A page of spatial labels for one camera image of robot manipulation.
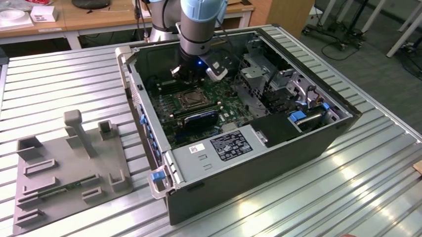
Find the wooden desk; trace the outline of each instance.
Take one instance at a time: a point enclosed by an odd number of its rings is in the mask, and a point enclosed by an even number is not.
[[[30,41],[28,36],[31,36],[31,40],[63,38],[63,32],[66,31],[66,22],[62,2],[55,1],[52,5],[56,7],[59,12],[58,21],[43,23],[34,22],[34,27],[11,31],[0,31],[0,44]]]
[[[56,0],[55,6],[60,12],[58,22],[35,23],[35,27],[15,30],[16,35],[11,33],[3,36],[0,32],[0,44],[67,38],[71,48],[80,49],[79,36],[138,28],[131,0],[112,0],[110,8],[94,10],[90,14],[88,10],[75,7],[71,0]],[[239,28],[247,27],[254,9],[253,5],[231,4],[225,18],[241,18]],[[151,21],[151,17],[147,17],[147,27],[152,27]],[[44,34],[39,32],[50,28],[62,28],[62,30]]]

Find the floor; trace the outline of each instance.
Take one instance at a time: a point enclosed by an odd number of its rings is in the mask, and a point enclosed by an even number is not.
[[[342,0],[331,13],[337,13]],[[317,5],[325,9],[329,0],[317,0]],[[354,2],[346,16],[346,25],[351,21],[359,3]],[[370,17],[373,10],[366,7],[357,28],[361,29]],[[334,68],[365,90],[367,94],[420,132],[422,133],[422,81],[405,69],[401,60],[406,58],[398,53],[393,58],[385,55],[398,40],[401,33],[397,29],[401,23],[379,15],[373,27],[366,33],[367,41],[361,50],[343,61],[335,61],[323,56],[321,49],[334,39],[317,32],[301,37],[301,42],[334,66]],[[422,36],[416,32],[410,41]],[[347,48],[339,51],[334,46],[325,50],[326,54],[337,59],[345,58],[357,49]],[[416,61],[422,65],[422,55],[416,56]]]

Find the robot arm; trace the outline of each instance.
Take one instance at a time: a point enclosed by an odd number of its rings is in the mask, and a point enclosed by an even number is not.
[[[206,54],[218,21],[223,22],[227,0],[150,0],[152,18],[151,41],[171,39],[180,22],[180,47],[190,55]]]
[[[214,81],[221,81],[227,69],[225,62],[214,59],[210,48],[214,29],[223,22],[227,0],[150,1],[154,16],[150,41],[174,39],[179,33],[180,65],[171,70],[174,78],[191,83],[207,73]]]
[[[223,21],[227,0],[182,0],[180,47],[190,55],[209,52],[214,29]]]

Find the green circuit board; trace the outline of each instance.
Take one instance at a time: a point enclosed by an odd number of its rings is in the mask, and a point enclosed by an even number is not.
[[[215,83],[207,79],[201,86],[172,94],[150,93],[150,99],[174,149],[222,134],[229,127],[241,127],[254,119],[230,81]],[[183,131],[183,120],[210,111],[218,111],[217,124],[202,131]]]

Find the warning label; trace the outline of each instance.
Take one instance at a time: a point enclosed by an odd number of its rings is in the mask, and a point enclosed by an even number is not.
[[[211,144],[223,161],[229,161],[245,153],[253,151],[247,140],[245,139],[242,132],[235,131],[217,139],[211,140]]]

